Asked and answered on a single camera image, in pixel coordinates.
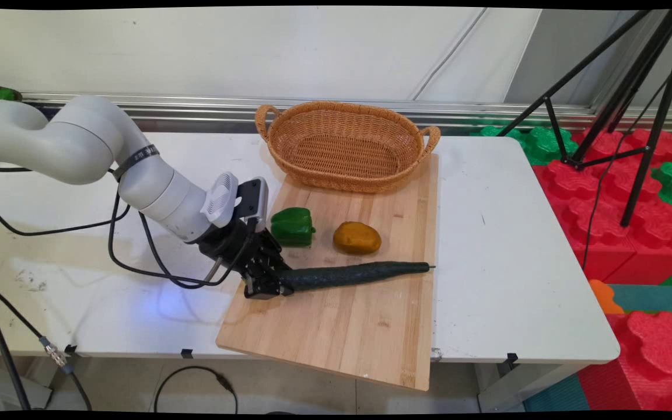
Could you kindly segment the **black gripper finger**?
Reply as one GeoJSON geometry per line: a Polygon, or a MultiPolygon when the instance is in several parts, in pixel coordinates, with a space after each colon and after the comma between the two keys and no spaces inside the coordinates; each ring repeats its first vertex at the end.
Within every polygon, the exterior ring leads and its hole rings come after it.
{"type": "Polygon", "coordinates": [[[281,252],[281,249],[263,249],[263,274],[265,277],[275,278],[278,276],[278,272],[291,270],[281,252]]]}
{"type": "Polygon", "coordinates": [[[246,299],[269,300],[282,293],[282,285],[273,271],[261,273],[247,272],[244,275],[244,297],[246,299]]]}

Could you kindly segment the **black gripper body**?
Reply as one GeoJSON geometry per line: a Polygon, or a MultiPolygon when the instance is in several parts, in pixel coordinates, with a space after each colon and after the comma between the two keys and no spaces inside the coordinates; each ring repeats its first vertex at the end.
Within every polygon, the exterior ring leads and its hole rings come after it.
{"type": "Polygon", "coordinates": [[[281,249],[268,229],[255,232],[241,220],[223,228],[211,226],[200,239],[198,250],[214,261],[221,260],[224,268],[244,275],[263,271],[263,249],[281,249]]]}

